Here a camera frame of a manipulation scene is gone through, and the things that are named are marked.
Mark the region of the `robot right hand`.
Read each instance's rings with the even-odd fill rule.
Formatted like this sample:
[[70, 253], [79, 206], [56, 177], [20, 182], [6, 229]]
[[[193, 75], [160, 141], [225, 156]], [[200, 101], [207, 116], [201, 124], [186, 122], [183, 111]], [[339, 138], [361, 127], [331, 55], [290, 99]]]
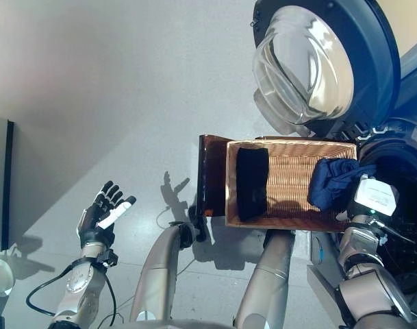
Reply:
[[399, 192], [394, 186], [364, 173], [359, 179], [346, 211], [349, 219], [366, 215], [376, 217], [381, 221], [389, 221], [398, 202]]

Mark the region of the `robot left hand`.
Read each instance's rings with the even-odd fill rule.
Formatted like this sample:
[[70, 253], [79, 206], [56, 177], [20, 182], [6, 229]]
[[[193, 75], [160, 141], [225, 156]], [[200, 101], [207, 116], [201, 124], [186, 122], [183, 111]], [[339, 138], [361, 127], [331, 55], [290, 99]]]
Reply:
[[120, 187], [113, 181], [106, 182], [96, 194], [92, 204], [83, 210], [77, 225], [81, 248], [91, 243], [101, 243], [110, 248], [114, 243], [114, 224], [136, 203], [130, 195], [123, 197]]

